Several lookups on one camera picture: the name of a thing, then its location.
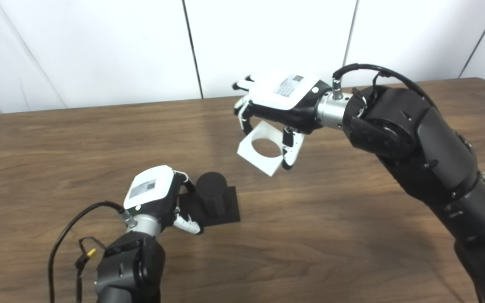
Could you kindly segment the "black and white left hand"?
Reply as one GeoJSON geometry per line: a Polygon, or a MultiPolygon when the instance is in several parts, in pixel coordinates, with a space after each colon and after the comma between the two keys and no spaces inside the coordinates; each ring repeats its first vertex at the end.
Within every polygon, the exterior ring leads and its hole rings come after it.
{"type": "Polygon", "coordinates": [[[202,234],[202,225],[178,204],[182,187],[188,193],[196,191],[187,173],[167,165],[151,167],[136,175],[123,202],[132,218],[126,232],[158,238],[165,228],[175,226],[191,234],[202,234]]]}

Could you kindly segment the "black and white right hand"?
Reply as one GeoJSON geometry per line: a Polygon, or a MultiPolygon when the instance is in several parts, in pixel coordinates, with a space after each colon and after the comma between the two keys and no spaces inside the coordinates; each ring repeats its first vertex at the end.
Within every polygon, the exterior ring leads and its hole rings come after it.
{"type": "Polygon", "coordinates": [[[326,93],[332,91],[324,81],[315,75],[299,75],[284,72],[251,74],[232,84],[234,90],[247,94],[234,105],[240,128],[249,135],[253,127],[251,117],[281,123],[282,167],[291,170],[302,139],[322,128],[317,119],[317,105],[326,93]]]}

